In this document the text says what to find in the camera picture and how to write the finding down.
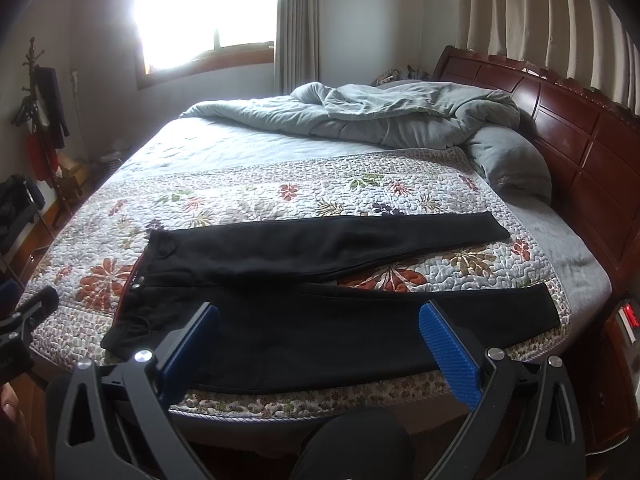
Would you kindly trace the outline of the person's left hand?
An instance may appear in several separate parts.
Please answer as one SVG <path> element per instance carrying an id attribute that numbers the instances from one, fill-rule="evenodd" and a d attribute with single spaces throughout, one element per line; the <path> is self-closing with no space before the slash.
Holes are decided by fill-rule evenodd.
<path id="1" fill-rule="evenodd" d="M 1 478 L 29 474 L 30 437 L 18 397 L 7 382 L 1 386 Z"/>

